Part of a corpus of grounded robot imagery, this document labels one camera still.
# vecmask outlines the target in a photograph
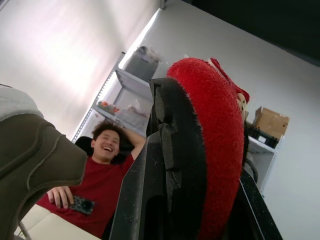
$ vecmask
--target ceiling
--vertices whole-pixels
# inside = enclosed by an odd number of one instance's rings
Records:
[[[185,0],[320,67],[320,0]]]

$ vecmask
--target curly black hair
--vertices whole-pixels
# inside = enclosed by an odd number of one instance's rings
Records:
[[[125,133],[122,130],[122,128],[112,122],[109,121],[101,121],[97,126],[95,126],[92,134],[93,134],[93,140],[97,140],[97,138],[100,136],[100,134],[105,130],[112,130],[115,131],[120,138],[120,142],[122,142],[125,138]]]

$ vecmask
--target red slipper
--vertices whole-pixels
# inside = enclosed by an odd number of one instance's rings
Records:
[[[239,187],[244,129],[236,99],[249,95],[211,61],[215,67],[184,58],[170,78],[150,82],[176,239],[220,238]]]

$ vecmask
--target black camera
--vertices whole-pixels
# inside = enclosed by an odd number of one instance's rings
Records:
[[[69,209],[75,210],[85,215],[91,215],[94,210],[95,202],[81,196],[73,195],[74,204],[69,205]]]

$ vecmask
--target red t-shirt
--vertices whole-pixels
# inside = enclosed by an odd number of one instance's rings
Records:
[[[73,195],[94,201],[91,215],[64,208],[57,208],[44,195],[36,204],[60,216],[86,232],[101,238],[115,213],[122,180],[134,159],[130,154],[123,164],[99,164],[88,157],[81,185],[71,186]]]

